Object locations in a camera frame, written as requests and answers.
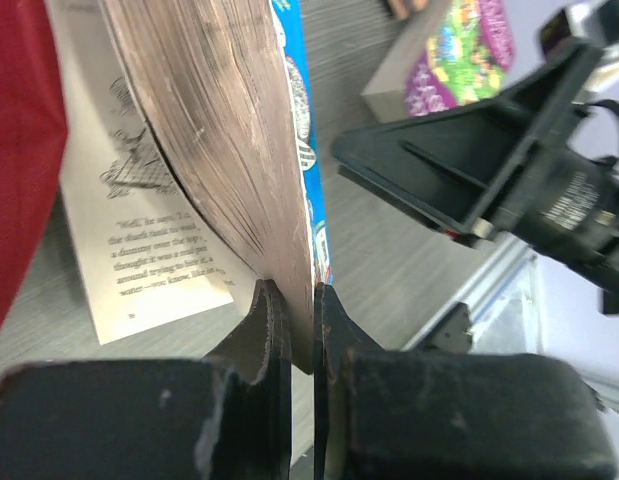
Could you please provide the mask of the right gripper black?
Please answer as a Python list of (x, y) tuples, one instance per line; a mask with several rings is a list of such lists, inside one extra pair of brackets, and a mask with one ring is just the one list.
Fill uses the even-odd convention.
[(515, 172), (550, 151), (530, 204), (495, 233), (514, 235), (593, 283), (599, 311), (619, 315), (619, 157), (590, 160), (561, 149), (578, 116), (573, 102), (601, 57), (601, 48), (568, 40), (492, 98), (344, 132), (331, 154), (432, 227), (471, 235)]

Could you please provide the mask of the blue comic book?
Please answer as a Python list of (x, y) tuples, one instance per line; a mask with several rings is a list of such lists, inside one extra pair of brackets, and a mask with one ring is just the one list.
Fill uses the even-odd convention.
[(61, 193), (98, 340), (272, 280), (313, 360), (332, 279), (296, 1), (50, 1), (69, 138)]

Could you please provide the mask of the purple treehouse book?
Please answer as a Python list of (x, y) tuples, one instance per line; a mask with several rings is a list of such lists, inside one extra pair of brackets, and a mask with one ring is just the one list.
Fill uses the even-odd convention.
[(361, 96), (380, 122), (497, 94), (515, 47), (502, 1), (429, 1), (405, 25)]

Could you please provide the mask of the red backpack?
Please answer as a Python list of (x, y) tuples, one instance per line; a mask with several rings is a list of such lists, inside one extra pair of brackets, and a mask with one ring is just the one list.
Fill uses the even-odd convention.
[(0, 1), (0, 327), (59, 186), (68, 126), (42, 1)]

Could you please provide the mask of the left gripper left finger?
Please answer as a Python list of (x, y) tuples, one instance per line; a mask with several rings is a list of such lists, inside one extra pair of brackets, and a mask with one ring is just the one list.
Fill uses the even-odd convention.
[(289, 311), (270, 280), (200, 359), (37, 362), (0, 377), (0, 479), (285, 479)]

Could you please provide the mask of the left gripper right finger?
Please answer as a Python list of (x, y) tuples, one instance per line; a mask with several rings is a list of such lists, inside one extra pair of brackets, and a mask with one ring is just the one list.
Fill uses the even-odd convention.
[(592, 389), (534, 354), (391, 351), (314, 299), (318, 479), (613, 479)]

